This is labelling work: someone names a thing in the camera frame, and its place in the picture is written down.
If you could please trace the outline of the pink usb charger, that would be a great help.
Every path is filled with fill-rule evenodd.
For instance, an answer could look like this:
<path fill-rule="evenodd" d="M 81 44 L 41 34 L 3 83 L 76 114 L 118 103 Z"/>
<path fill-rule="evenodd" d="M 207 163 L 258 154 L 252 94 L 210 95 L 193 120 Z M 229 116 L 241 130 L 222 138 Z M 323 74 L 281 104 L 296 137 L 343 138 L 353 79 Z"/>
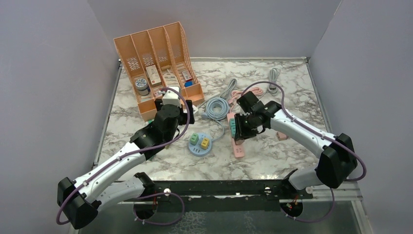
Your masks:
<path fill-rule="evenodd" d="M 279 141 L 287 140 L 289 138 L 289 136 L 282 132 L 276 132 L 276 137 Z"/>

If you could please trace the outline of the green usb charger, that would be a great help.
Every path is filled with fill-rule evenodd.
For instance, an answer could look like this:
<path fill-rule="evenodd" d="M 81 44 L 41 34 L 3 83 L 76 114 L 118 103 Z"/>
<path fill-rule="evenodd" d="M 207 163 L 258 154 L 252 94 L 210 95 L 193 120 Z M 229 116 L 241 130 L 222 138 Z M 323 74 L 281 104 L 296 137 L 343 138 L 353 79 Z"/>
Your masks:
<path fill-rule="evenodd" d="M 197 145 L 198 141 L 199 141 L 199 136 L 198 136 L 198 134 L 197 134 L 197 133 L 193 133 L 193 134 L 191 135 L 190 139 L 189 139 L 190 144 L 191 144 L 191 145 Z"/>

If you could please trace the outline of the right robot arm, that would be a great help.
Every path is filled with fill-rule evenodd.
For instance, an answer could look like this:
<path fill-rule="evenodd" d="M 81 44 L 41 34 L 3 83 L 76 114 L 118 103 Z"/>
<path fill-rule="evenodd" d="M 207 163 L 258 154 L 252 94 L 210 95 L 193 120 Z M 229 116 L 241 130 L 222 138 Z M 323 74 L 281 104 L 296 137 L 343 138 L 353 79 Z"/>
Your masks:
<path fill-rule="evenodd" d="M 262 127 L 286 134 L 318 158 L 317 166 L 295 169 L 282 180 L 281 192 L 286 198 L 294 198 L 310 186 L 336 189 L 357 167 L 348 135 L 335 136 L 302 122 L 281 104 L 275 101 L 263 104 L 252 92 L 242 95 L 237 103 L 244 113 L 235 115 L 235 142 L 255 137 Z"/>

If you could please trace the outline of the teal usb charger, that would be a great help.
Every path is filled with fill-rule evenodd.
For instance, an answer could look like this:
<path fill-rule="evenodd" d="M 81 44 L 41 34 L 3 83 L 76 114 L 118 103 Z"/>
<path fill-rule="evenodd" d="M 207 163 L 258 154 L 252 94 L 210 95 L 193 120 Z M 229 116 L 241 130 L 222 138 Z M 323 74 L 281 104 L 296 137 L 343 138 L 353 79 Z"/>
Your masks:
<path fill-rule="evenodd" d="M 228 123 L 231 129 L 235 129 L 236 127 L 235 118 L 230 118 Z"/>
<path fill-rule="evenodd" d="M 236 134 L 236 129 L 235 129 L 235 128 L 231 128 L 231 129 L 230 129 L 230 132 L 231 132 L 231 137 L 234 138 L 234 137 L 235 137 L 235 134 Z"/>

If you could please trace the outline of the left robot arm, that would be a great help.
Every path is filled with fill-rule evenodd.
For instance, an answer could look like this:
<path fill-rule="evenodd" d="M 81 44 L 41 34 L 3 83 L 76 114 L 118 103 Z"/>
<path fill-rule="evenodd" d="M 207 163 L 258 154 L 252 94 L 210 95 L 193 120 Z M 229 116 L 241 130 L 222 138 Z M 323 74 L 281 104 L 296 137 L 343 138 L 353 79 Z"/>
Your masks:
<path fill-rule="evenodd" d="M 120 151 L 90 172 L 74 180 L 65 177 L 58 183 L 58 225 L 71 223 L 78 230 L 90 224 L 99 212 L 119 202 L 135 197 L 151 198 L 154 182 L 146 173 L 138 173 L 124 182 L 118 179 L 176 142 L 195 122 L 191 100 L 169 104 L 159 99 L 157 103 L 155 119 L 138 130 Z M 177 135 L 179 125 L 185 128 Z"/>

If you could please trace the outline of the yellow usb charger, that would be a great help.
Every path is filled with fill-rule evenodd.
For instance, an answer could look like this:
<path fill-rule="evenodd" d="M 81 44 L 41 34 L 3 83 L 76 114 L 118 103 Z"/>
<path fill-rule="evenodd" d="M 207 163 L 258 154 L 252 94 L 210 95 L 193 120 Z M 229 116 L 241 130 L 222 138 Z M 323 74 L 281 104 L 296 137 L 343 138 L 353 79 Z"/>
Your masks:
<path fill-rule="evenodd" d="M 200 147 L 203 150 L 207 150 L 209 147 L 210 140 L 208 137 L 204 137 L 201 141 Z"/>

